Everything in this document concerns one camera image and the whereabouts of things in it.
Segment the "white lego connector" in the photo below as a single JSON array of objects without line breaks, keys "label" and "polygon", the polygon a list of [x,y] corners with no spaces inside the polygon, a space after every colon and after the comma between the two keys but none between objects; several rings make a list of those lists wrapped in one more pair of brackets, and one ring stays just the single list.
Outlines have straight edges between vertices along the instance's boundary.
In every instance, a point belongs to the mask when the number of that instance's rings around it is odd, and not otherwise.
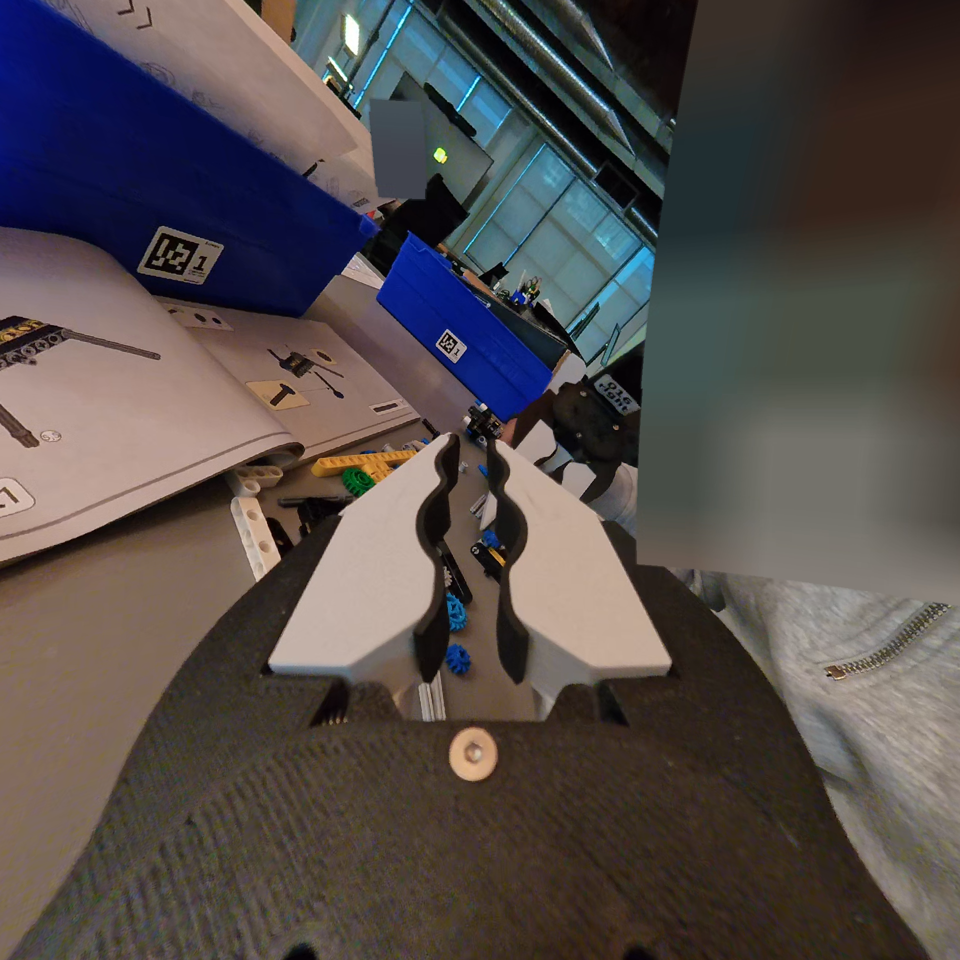
[{"label": "white lego connector", "polygon": [[225,471],[225,481],[235,498],[258,498],[276,487],[283,478],[283,470],[270,464],[245,464]]}]

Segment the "grey hooded sweatshirt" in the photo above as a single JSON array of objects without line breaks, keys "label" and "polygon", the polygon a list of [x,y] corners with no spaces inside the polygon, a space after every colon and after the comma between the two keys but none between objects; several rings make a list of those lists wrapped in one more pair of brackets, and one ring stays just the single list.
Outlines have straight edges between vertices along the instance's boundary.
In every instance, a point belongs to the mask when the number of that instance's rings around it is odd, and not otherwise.
[{"label": "grey hooded sweatshirt", "polygon": [[958,605],[673,568],[786,704],[859,857],[959,957]]}]

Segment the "cluttered dark desk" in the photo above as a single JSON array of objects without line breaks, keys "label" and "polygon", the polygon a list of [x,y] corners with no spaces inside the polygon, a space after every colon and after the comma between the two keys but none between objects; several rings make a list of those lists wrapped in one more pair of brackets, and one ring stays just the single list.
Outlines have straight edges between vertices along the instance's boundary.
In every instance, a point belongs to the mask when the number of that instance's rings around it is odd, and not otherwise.
[{"label": "cluttered dark desk", "polygon": [[569,334],[545,308],[510,305],[479,282],[478,276],[449,255],[443,255],[444,265],[451,269],[451,280],[459,291],[454,295],[455,306],[450,307],[455,327],[463,328],[469,337],[489,334],[500,346],[512,337],[528,354],[549,371],[571,356],[583,359]]}]

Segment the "large window wall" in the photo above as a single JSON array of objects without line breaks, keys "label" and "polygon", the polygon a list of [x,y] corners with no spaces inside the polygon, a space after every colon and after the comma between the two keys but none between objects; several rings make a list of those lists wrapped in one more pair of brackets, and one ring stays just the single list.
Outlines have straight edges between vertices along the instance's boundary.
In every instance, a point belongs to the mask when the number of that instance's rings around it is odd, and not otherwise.
[{"label": "large window wall", "polygon": [[510,290],[539,278],[592,372],[645,339],[653,248],[546,143],[486,191],[451,245],[476,274],[504,264]]}]

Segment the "open lego instruction booklet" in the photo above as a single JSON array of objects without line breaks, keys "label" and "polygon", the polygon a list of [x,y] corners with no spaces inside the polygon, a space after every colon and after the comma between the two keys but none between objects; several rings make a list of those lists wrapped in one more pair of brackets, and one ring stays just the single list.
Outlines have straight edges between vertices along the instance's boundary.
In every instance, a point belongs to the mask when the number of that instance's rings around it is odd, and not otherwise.
[{"label": "open lego instruction booklet", "polygon": [[3,566],[419,417],[327,323],[153,296],[76,239],[2,228],[1,314]]}]

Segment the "scatter of small lego pins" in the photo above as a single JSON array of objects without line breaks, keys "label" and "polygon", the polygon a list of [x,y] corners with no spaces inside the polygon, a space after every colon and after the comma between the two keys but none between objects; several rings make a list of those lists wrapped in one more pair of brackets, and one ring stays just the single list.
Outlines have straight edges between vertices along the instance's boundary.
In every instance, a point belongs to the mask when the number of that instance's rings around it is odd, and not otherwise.
[{"label": "scatter of small lego pins", "polygon": [[492,524],[497,503],[491,494],[489,470],[485,462],[469,461],[462,457],[459,462],[457,497],[462,510],[476,522],[479,529]]}]

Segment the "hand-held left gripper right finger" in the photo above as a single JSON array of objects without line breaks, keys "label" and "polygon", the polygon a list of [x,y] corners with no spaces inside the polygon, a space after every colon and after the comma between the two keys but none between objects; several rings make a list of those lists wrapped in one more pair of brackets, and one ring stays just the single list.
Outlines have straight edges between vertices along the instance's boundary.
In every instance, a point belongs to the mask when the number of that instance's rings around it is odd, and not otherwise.
[{"label": "hand-held left gripper right finger", "polygon": [[507,676],[518,685],[665,676],[671,657],[599,516],[500,440],[487,474],[506,551],[496,638]]}]

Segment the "metal ceiling duct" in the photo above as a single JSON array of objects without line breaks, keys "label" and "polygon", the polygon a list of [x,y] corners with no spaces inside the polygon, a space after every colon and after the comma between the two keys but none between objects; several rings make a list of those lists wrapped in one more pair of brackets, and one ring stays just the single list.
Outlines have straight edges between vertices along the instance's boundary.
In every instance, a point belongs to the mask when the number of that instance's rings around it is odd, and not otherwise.
[{"label": "metal ceiling duct", "polygon": [[637,79],[611,27],[588,2],[474,1],[474,13],[501,36],[582,122],[636,159],[669,156],[672,109]]}]

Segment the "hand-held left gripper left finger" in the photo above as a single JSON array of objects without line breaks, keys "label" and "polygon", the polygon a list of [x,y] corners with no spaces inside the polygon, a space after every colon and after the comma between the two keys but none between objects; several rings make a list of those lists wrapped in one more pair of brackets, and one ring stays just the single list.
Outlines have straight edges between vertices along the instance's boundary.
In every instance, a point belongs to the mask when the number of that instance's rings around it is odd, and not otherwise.
[{"label": "hand-held left gripper left finger", "polygon": [[450,531],[460,436],[438,436],[347,506],[268,666],[277,675],[418,685],[450,642],[440,543]]}]

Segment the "large blue plastic bin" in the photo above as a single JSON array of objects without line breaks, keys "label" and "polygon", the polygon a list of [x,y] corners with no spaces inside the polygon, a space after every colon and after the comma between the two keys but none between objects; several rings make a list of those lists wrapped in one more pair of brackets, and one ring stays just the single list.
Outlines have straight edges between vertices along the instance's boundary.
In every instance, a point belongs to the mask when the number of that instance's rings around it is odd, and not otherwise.
[{"label": "large blue plastic bin", "polygon": [[2,2],[1,101],[2,228],[151,294],[300,317],[377,233],[45,2]]}]

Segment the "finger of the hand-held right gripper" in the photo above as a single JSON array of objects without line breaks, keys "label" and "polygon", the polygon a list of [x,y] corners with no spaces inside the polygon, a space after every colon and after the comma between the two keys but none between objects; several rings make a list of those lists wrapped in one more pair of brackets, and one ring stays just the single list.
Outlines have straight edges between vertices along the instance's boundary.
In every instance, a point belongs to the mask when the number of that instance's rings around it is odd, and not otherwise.
[{"label": "finger of the hand-held right gripper", "polygon": [[562,449],[552,427],[542,419],[534,423],[515,450],[542,472],[556,472],[562,466]]}]

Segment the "small blue plastic bin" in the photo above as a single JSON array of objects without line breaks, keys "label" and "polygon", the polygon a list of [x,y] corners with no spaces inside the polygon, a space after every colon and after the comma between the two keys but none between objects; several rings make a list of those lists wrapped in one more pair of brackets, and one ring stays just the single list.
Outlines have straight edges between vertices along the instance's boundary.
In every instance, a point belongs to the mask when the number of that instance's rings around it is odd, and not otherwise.
[{"label": "small blue plastic bin", "polygon": [[450,261],[409,233],[377,301],[500,421],[546,390],[552,372]]}]

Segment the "white lego beam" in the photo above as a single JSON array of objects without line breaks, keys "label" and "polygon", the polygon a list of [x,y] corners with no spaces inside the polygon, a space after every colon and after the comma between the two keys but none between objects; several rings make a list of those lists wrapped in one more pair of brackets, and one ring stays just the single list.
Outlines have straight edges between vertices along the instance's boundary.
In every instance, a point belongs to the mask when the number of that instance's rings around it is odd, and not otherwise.
[{"label": "white lego beam", "polygon": [[257,498],[234,497],[230,513],[241,539],[254,581],[262,580],[282,556]]}]

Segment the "wall display screen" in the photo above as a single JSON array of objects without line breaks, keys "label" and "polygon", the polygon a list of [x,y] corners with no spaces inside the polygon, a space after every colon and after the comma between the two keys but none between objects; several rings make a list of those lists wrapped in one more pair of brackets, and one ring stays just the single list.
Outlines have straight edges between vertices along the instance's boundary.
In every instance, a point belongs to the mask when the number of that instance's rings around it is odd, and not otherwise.
[{"label": "wall display screen", "polygon": [[418,83],[407,71],[401,75],[390,99],[419,104],[427,179],[441,176],[457,202],[468,206],[494,163],[476,141],[476,128],[437,88],[428,82]]}]

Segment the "white instruction sheet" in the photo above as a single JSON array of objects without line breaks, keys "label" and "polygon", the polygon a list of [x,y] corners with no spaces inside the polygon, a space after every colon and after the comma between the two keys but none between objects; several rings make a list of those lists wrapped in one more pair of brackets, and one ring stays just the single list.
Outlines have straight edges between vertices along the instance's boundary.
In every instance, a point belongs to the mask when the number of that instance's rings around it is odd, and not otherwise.
[{"label": "white instruction sheet", "polygon": [[354,211],[388,203],[366,126],[245,2],[49,5]]}]

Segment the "long yellow lego beam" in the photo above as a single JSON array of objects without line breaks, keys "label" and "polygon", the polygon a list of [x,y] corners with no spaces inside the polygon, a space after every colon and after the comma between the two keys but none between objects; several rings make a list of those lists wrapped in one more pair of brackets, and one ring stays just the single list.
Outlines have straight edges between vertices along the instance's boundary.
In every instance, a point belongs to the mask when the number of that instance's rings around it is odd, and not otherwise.
[{"label": "long yellow lego beam", "polygon": [[358,470],[380,482],[390,472],[417,456],[412,449],[398,451],[380,451],[318,458],[310,467],[316,477],[324,478],[341,475],[347,470]]}]

